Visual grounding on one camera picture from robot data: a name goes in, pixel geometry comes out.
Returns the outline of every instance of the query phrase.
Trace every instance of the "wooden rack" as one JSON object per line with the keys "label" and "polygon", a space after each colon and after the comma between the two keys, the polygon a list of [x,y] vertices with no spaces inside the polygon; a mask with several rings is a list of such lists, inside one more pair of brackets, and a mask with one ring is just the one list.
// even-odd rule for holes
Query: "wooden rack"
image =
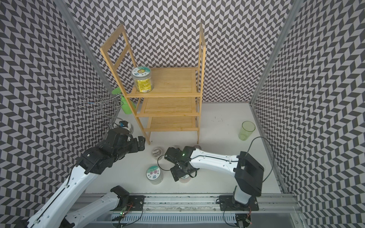
{"label": "wooden rack", "polygon": [[[126,47],[116,62],[112,63],[108,50],[121,34],[126,42]],[[100,51],[120,87],[123,96],[126,98],[128,105],[132,110],[132,114],[141,128],[143,136],[146,138],[148,144],[150,144],[150,135],[152,131],[197,131],[197,143],[199,143],[206,54],[202,24],[200,24],[199,31],[198,66],[151,68],[154,89],[148,93],[138,92],[135,86],[131,93],[127,93],[117,73],[117,69],[127,52],[129,52],[131,56],[133,66],[135,68],[137,67],[123,24],[120,24],[105,41],[100,47]],[[129,98],[138,98],[136,108],[134,108]],[[142,98],[141,110],[137,113]],[[143,127],[139,119],[140,117],[149,118],[146,128]]]}

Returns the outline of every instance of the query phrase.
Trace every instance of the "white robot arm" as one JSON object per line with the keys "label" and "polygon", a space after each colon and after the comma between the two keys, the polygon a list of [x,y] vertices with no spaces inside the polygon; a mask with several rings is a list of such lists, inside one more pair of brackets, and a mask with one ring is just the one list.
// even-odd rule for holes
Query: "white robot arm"
{"label": "white robot arm", "polygon": [[182,151],[170,147],[165,159],[174,163],[171,168],[175,181],[180,177],[197,172],[200,168],[226,173],[234,177],[239,188],[234,192],[234,200],[247,205],[252,196],[261,196],[264,168],[250,154],[240,155],[212,154],[200,149],[186,146]]}
{"label": "white robot arm", "polygon": [[68,213],[87,186],[107,167],[111,167],[127,153],[145,149],[146,139],[141,136],[138,140],[133,138],[129,129],[123,128],[128,125],[130,126],[126,121],[122,121],[120,127],[109,130],[105,140],[87,149],[47,203],[28,220],[16,224],[15,228],[82,228],[99,215],[116,207],[124,207],[129,192],[116,186],[97,201],[77,212]]}

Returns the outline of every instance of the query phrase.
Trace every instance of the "black and white wall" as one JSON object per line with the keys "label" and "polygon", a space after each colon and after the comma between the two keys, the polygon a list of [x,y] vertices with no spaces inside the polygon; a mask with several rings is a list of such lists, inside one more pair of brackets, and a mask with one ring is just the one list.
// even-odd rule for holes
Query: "black and white wall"
{"label": "black and white wall", "polygon": [[254,103],[310,227],[365,227],[364,9],[305,1]]}
{"label": "black and white wall", "polygon": [[74,108],[102,84],[51,0],[1,0],[0,17],[0,227],[10,227],[40,209],[110,119]]}
{"label": "black and white wall", "polygon": [[[199,23],[207,41],[204,101],[250,101],[293,0],[65,0],[110,83],[100,46],[120,23],[138,65],[197,66]],[[110,52],[121,53],[121,40]],[[132,64],[119,68],[132,90]]]}

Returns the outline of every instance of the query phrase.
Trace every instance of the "printed label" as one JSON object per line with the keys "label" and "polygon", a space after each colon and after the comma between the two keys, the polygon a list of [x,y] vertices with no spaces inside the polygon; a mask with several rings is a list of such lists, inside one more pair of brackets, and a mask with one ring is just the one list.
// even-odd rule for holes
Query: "printed label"
{"label": "printed label", "polygon": [[150,180],[154,180],[160,176],[160,168],[158,166],[151,166],[147,170],[147,178]]}
{"label": "printed label", "polygon": [[151,88],[151,80],[145,79],[145,80],[135,80],[136,81],[136,87],[139,92],[141,93],[147,93],[152,90]]}

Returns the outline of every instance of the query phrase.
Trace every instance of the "yellow label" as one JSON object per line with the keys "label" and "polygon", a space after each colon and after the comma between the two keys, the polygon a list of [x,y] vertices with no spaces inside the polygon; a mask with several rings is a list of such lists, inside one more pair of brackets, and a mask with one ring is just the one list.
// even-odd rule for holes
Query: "yellow label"
{"label": "yellow label", "polygon": [[136,86],[138,91],[141,93],[147,93],[152,90],[151,81],[149,78],[145,80],[136,80]]}

